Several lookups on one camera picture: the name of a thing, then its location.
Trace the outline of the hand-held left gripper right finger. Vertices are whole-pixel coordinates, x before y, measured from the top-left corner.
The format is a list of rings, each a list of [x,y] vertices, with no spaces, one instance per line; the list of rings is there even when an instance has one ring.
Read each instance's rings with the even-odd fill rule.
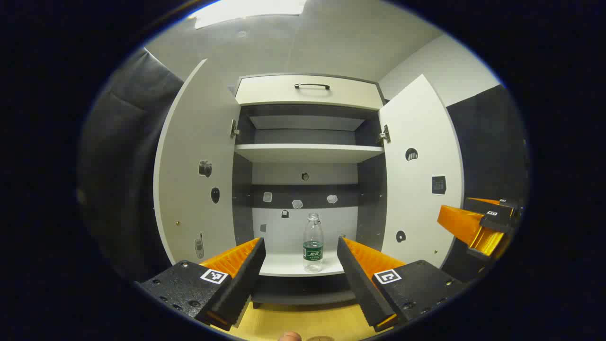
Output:
[[[404,263],[342,236],[337,257],[375,332],[415,323],[446,306],[467,287],[428,261]]]

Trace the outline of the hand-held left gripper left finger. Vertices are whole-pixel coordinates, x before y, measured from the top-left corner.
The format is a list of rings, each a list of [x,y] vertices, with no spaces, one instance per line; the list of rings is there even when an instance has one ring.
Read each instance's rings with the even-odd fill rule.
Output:
[[[254,238],[202,262],[182,260],[135,285],[176,313],[229,331],[240,324],[266,258]]]

